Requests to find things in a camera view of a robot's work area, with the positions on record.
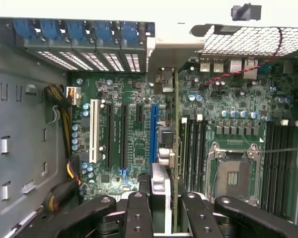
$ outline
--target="blue pcie slot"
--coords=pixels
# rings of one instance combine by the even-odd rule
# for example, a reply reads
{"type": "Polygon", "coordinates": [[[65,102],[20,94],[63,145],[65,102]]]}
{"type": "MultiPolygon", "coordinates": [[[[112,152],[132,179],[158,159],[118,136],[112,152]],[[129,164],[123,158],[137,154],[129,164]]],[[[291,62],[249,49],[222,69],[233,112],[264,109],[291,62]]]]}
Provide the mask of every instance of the blue pcie slot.
{"type": "Polygon", "coordinates": [[[154,163],[157,157],[157,132],[156,125],[158,122],[159,107],[157,104],[151,106],[151,121],[150,121],[150,149],[149,159],[150,163],[154,163]]]}

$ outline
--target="perforated metal mesh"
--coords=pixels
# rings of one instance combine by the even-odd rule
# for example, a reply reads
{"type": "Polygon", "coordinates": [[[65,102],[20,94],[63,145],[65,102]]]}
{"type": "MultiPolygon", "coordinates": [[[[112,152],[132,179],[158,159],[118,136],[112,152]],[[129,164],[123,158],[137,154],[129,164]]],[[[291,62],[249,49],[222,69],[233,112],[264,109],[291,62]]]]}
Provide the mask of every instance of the perforated metal mesh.
{"type": "Polygon", "coordinates": [[[91,62],[100,71],[109,71],[109,69],[93,53],[81,53],[89,62],[91,62]]]}
{"type": "Polygon", "coordinates": [[[78,68],[76,68],[75,66],[65,62],[64,60],[62,60],[59,57],[55,56],[54,54],[50,53],[49,51],[37,51],[36,53],[47,58],[48,60],[53,61],[54,63],[57,63],[60,66],[63,66],[64,68],[67,68],[69,70],[78,70],[78,68]]]}
{"type": "Polygon", "coordinates": [[[87,64],[85,64],[81,59],[79,59],[76,55],[74,55],[72,52],[59,52],[61,55],[63,55],[68,60],[75,63],[77,66],[85,69],[85,70],[93,70],[93,68],[89,67],[87,64]]]}
{"type": "Polygon", "coordinates": [[[140,72],[139,58],[137,54],[125,54],[131,72],[140,72]]]}
{"type": "Polygon", "coordinates": [[[124,68],[122,67],[121,63],[119,62],[119,59],[117,58],[116,54],[114,53],[104,53],[104,57],[107,59],[107,61],[110,63],[110,65],[114,68],[115,71],[124,72],[124,68]]]}
{"type": "MultiPolygon", "coordinates": [[[[298,28],[281,28],[282,45],[276,56],[285,56],[298,50],[298,28]]],[[[203,54],[272,56],[279,44],[276,27],[241,27],[233,35],[215,35],[212,26],[205,35],[203,54]]]]}

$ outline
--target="white pci slot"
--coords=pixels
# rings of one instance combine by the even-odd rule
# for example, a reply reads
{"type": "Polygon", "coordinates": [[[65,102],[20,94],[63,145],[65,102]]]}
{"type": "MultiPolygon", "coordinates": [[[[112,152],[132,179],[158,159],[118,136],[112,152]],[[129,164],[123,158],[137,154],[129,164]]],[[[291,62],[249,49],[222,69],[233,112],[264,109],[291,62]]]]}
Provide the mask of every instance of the white pci slot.
{"type": "Polygon", "coordinates": [[[90,100],[89,162],[96,163],[99,157],[100,100],[90,100]]]}

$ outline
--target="red wire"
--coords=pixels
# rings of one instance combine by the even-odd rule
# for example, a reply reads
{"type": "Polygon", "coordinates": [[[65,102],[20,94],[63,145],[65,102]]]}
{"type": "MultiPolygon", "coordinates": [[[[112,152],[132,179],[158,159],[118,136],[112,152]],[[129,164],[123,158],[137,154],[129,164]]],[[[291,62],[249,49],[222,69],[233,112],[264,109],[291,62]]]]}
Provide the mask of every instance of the red wire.
{"type": "Polygon", "coordinates": [[[241,71],[236,71],[236,72],[232,72],[232,73],[225,73],[222,76],[218,76],[218,77],[215,77],[214,79],[210,79],[208,83],[205,83],[205,85],[210,85],[215,80],[219,80],[221,78],[225,78],[225,77],[229,77],[229,76],[232,76],[232,75],[235,75],[235,74],[241,74],[241,73],[252,71],[254,69],[257,69],[257,68],[260,68],[260,67],[264,66],[268,62],[271,62],[273,60],[273,58],[276,56],[276,54],[278,53],[278,51],[280,50],[280,47],[282,46],[282,43],[283,43],[283,32],[282,32],[281,28],[278,27],[277,29],[278,29],[278,32],[279,32],[279,43],[278,43],[278,47],[277,47],[276,51],[273,53],[273,55],[269,59],[265,60],[262,64],[260,64],[258,66],[255,66],[253,68],[243,69],[241,71]]]}

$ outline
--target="motherboard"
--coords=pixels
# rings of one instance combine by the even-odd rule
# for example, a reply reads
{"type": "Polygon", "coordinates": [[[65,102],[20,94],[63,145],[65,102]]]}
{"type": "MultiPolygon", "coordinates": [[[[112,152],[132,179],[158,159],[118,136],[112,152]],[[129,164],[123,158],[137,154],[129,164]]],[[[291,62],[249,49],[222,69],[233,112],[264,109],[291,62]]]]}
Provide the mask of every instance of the motherboard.
{"type": "MultiPolygon", "coordinates": [[[[174,90],[157,93],[157,85],[144,74],[72,73],[67,88],[75,95],[72,151],[80,158],[83,200],[101,194],[120,199],[122,193],[138,190],[139,175],[150,173],[150,163],[167,161],[166,166],[176,167],[169,157],[176,144],[174,183],[210,201],[229,195],[254,206],[272,206],[265,191],[274,179],[291,179],[293,160],[277,162],[283,176],[273,173],[276,156],[265,150],[296,146],[298,66],[285,71],[282,61],[234,73],[260,63],[188,62],[178,71],[177,98],[174,90]],[[285,134],[284,142],[273,144],[276,131],[285,134]]],[[[275,185],[275,194],[288,196],[285,186],[275,185]]],[[[287,201],[280,203],[286,206],[287,201]]]]}

